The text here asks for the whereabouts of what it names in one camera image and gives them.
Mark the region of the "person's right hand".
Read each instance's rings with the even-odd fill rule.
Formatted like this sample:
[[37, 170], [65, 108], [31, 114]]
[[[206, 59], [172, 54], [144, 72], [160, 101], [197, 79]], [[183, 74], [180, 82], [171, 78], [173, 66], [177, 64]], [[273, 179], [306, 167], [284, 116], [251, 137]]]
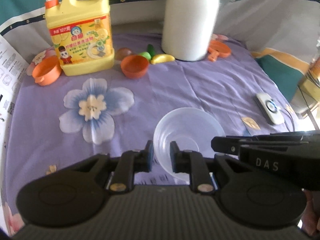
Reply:
[[315, 213], [313, 206], [313, 192], [308, 190], [303, 190], [306, 195], [307, 203], [305, 211], [302, 215], [302, 230], [309, 236], [315, 236], [319, 233], [319, 215]]

